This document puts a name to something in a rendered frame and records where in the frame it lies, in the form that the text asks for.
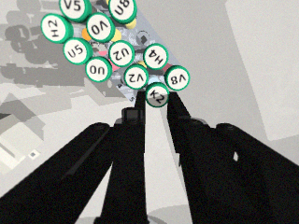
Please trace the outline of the green tube cap with white v2 label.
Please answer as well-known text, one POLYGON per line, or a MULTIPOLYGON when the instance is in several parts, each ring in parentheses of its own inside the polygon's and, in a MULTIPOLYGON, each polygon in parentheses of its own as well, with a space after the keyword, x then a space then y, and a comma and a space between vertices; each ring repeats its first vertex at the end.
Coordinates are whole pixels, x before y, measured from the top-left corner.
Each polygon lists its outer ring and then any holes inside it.
POLYGON ((144 88, 149 81, 149 72, 144 61, 131 64, 124 72, 123 79, 125 84, 133 90, 144 88))

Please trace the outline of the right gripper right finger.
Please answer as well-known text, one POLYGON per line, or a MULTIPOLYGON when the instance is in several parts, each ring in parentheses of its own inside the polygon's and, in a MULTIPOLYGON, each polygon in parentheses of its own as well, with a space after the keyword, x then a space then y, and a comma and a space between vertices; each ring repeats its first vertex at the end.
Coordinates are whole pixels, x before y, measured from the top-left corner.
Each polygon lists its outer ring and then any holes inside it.
POLYGON ((191 117, 176 91, 167 121, 192 224, 299 224, 299 165, 230 123, 191 117))

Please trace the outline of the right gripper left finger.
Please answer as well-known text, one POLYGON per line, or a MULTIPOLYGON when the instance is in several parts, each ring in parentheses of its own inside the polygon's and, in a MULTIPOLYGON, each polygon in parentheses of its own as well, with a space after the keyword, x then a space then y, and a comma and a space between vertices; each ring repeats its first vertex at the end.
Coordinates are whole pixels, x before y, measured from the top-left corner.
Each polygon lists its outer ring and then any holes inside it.
POLYGON ((148 224, 145 185, 146 93, 113 127, 88 126, 0 197, 0 224, 75 224, 111 167, 93 224, 148 224))

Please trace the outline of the green tube cap labelled h2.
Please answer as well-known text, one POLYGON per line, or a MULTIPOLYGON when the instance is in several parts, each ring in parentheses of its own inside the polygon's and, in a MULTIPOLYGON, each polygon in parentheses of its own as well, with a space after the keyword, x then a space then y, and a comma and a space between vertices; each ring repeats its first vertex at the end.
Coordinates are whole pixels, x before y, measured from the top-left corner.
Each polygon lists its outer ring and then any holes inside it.
POLYGON ((91 40, 86 31, 86 25, 70 21, 56 13, 45 15, 41 20, 40 27, 42 34, 52 43, 64 44, 71 37, 91 40))

